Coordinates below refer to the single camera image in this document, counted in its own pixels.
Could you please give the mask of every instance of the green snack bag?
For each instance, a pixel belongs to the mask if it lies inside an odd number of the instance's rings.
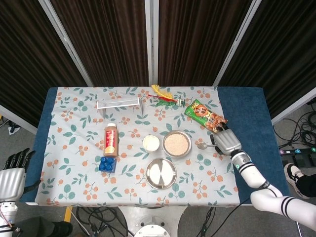
[[[228,122],[227,119],[210,111],[204,104],[201,104],[199,100],[195,100],[189,105],[184,113],[214,133],[218,132],[216,127],[219,126],[221,122]]]

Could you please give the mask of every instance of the table leg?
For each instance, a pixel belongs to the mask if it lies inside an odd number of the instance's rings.
[[[127,226],[134,234],[142,226],[156,224],[168,231],[171,237],[178,236],[178,225],[186,206],[164,206],[162,208],[141,208],[133,206],[120,206],[126,218]]]

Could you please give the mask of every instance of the brown bottle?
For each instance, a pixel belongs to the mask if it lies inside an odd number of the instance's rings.
[[[108,123],[108,126],[104,130],[104,156],[117,157],[119,155],[119,134],[117,125],[115,123]]]

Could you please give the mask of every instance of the white sneaker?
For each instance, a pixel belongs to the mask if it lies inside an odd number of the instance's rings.
[[[309,197],[303,195],[296,186],[296,182],[298,181],[298,179],[304,176],[305,174],[292,163],[289,163],[284,167],[284,173],[285,173],[286,180],[293,186],[296,193],[301,198],[309,199]]]

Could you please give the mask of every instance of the bowl of oats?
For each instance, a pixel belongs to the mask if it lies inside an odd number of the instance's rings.
[[[162,141],[164,152],[173,158],[181,158],[186,156],[192,147],[189,136],[179,130],[173,130],[167,133]]]

